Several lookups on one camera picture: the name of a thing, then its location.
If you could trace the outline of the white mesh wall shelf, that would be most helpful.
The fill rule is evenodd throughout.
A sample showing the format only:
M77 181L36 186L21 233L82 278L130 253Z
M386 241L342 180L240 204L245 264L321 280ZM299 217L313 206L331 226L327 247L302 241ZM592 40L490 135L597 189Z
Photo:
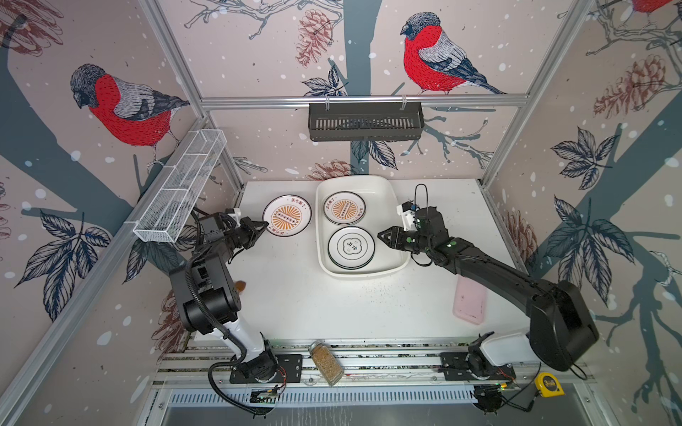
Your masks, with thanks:
M144 242L174 243L190 217L227 140L220 130L200 130L155 194L133 232Z

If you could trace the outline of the glass jar of grains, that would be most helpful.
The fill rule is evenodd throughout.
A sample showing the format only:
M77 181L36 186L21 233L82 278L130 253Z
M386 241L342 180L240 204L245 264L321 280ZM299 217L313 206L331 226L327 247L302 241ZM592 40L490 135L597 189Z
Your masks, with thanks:
M318 371L330 386L335 386L344 376L344 368L325 342L314 342L310 348L310 357Z

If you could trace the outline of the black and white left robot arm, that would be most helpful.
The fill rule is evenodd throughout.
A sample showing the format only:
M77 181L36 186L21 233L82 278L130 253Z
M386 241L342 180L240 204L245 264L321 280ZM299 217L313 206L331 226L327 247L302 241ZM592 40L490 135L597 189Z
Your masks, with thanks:
M220 338L234 353L227 365L244 378L270 381L278 373L277 358L263 335L239 317L240 293L228 271L236 255L266 232L268 222L241 218L235 209L194 220L176 241L191 257L170 272L180 321L189 332Z

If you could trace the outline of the yellow tape measure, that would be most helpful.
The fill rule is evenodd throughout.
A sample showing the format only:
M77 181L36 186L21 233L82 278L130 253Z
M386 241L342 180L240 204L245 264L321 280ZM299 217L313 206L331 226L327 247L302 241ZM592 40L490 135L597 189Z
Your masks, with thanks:
M559 380L551 373L539 373L535 380L536 394L542 398L564 396L565 391Z

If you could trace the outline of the orange sunburst plate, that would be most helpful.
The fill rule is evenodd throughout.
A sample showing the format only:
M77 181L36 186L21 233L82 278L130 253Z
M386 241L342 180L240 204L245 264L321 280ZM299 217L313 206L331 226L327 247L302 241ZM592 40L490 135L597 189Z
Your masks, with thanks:
M310 203L298 195L279 196L265 207L263 220L267 230L277 237L291 237L303 232L312 219Z
M366 213L366 202L357 193L343 191L330 195L323 204L325 217L336 225L359 223Z

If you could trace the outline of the white plastic bin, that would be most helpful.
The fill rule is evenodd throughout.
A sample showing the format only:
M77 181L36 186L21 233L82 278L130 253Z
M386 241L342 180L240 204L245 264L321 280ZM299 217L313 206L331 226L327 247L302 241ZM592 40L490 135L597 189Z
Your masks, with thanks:
M388 248L378 234L402 227L399 202L383 177L335 177L319 184L315 194L318 261L328 275L365 280L397 273L410 256Z

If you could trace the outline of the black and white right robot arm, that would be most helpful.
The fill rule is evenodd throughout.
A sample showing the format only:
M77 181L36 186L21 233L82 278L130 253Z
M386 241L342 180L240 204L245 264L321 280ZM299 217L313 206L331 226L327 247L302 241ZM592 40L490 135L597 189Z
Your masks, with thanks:
M599 340L576 285L535 279L470 241L450 236L435 207L417 209L411 225L389 227L378 233L378 239L393 250L427 255L432 264L481 284L529 318L526 331L488 332L469 344L467 363L476 377L487 378L498 367L514 363L542 362L566 372Z

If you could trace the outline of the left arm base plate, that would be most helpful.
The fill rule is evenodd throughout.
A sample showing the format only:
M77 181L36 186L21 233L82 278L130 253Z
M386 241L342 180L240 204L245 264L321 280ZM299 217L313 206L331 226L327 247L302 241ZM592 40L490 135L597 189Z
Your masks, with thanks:
M268 367L259 375L245 376L246 367L235 367L230 375L231 384L270 384L300 383L303 368L303 356L298 354L277 354L277 367Z

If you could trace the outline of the white plate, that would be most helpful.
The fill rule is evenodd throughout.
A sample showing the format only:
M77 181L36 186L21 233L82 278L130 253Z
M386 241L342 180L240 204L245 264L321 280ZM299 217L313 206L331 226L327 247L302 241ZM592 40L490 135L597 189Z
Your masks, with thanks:
M343 270L359 270L367 266L376 253L374 238L358 226L337 230L328 241L328 255Z

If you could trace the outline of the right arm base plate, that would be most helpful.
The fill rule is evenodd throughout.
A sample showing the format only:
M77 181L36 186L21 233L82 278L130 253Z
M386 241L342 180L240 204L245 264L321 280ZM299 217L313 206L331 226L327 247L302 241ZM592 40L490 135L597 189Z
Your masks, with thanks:
M493 366L476 353L441 353L439 371L447 381L515 381L512 365Z

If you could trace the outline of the small circuit board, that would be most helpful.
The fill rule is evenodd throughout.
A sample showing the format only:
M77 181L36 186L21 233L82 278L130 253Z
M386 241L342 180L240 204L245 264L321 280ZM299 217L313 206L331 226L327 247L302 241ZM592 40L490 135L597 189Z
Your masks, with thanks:
M274 406L280 397L280 392L275 389L252 389L249 403L252 406Z

